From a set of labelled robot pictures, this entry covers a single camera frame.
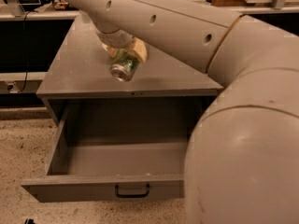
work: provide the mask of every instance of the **gray tabletop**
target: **gray tabletop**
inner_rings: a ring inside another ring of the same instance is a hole
[[[133,79],[119,82],[110,74],[111,58],[95,35],[93,23],[86,15],[77,15],[37,95],[41,98],[215,95],[221,89],[186,64],[152,46],[147,48],[148,60],[139,65]]]

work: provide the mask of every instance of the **black handle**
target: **black handle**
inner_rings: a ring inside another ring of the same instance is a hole
[[[147,192],[142,194],[120,194],[119,193],[119,186],[115,186],[115,195],[118,198],[145,198],[150,194],[150,185],[147,185]]]

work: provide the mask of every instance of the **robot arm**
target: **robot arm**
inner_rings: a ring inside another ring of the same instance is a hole
[[[297,36],[185,0],[67,1],[100,32],[126,31],[226,88],[188,146],[189,223],[299,222]]]

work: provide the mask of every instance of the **screw hole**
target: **screw hole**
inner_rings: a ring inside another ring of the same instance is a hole
[[[110,10],[111,5],[112,5],[112,1],[107,2],[107,4],[106,4],[106,9],[107,9],[107,10]]]
[[[207,35],[204,40],[205,45],[210,43],[211,40],[212,40],[212,35],[211,34]]]
[[[157,20],[157,16],[156,15],[153,15],[150,20],[149,20],[149,24],[152,26]]]

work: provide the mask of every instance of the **speckled floor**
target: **speckled floor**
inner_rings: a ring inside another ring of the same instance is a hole
[[[156,202],[39,203],[20,186],[44,174],[56,126],[45,108],[0,109],[0,222],[186,223],[184,200]]]

